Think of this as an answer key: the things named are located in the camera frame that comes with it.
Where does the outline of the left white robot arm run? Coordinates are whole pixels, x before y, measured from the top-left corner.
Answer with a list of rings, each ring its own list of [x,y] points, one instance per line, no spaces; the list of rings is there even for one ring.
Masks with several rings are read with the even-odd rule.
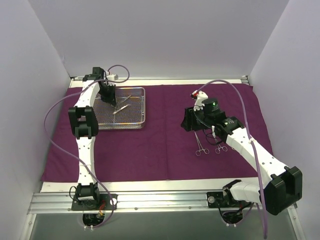
[[[99,124],[93,106],[98,95],[102,102],[112,107],[116,105],[116,85],[109,83],[107,77],[103,68],[93,67],[92,73],[82,79],[84,92],[68,110],[71,132],[76,139],[80,159],[74,200],[90,210],[97,209],[101,203],[98,181],[94,178],[94,144]]]

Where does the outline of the purple cloth wrap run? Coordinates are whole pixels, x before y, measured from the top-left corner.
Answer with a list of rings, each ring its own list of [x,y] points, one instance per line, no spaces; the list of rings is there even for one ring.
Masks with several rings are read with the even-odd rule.
[[[245,105],[250,134],[270,153],[272,145],[266,123],[253,87],[234,85]],[[143,86],[146,93],[146,119],[141,129],[102,130],[94,143],[95,175],[101,182],[193,180],[256,177],[256,171],[228,147],[215,153],[205,135],[197,131],[209,154],[196,156],[198,144],[193,132],[181,127],[185,108],[194,105],[190,94],[200,85]],[[203,91],[217,98],[222,111],[245,124],[240,98],[229,84],[207,85]],[[62,105],[53,141],[78,156],[76,138],[72,135],[68,109],[79,96],[67,98]],[[55,146],[51,146],[41,180],[75,183],[79,162]]]

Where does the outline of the steel scissors top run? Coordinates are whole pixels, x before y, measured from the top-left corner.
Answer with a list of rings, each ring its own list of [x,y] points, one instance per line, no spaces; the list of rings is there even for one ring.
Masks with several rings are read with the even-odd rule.
[[[120,107],[119,109],[116,109],[112,114],[115,115],[115,114],[119,113],[120,111],[122,111],[125,108],[130,107],[130,106],[131,106],[131,104],[126,104],[126,105]]]

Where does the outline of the wire mesh instrument tray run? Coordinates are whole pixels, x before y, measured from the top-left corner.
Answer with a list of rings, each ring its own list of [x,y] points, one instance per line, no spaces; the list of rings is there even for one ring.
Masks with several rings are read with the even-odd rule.
[[[117,104],[125,97],[131,97]],[[94,100],[94,113],[98,121],[98,128],[102,130],[141,129],[146,121],[146,90],[143,87],[118,87],[115,90],[116,106],[111,106],[97,95]],[[127,104],[124,110],[113,115],[113,112]]]

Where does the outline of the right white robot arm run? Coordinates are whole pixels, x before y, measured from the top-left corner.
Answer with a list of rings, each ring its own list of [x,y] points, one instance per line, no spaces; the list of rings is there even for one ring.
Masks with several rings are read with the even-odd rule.
[[[187,132],[210,129],[218,143],[225,143],[238,152],[257,172],[258,182],[232,180],[222,188],[222,200],[227,206],[239,202],[261,203],[276,216],[293,205],[303,195],[303,174],[269,153],[235,116],[227,116],[215,98],[192,95],[194,106],[186,108],[181,127]]]

